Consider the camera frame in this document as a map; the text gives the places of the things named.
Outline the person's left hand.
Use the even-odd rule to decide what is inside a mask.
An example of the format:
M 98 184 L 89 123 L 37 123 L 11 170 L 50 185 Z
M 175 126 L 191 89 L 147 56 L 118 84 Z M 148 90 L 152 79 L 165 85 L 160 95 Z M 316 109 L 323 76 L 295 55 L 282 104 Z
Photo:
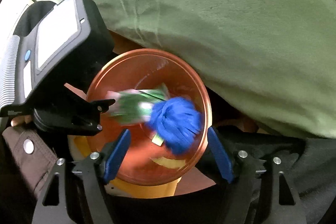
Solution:
M 11 120 L 11 126 L 19 126 L 21 124 L 28 124 L 32 121 L 31 115 L 23 115 L 23 116 L 17 116 Z

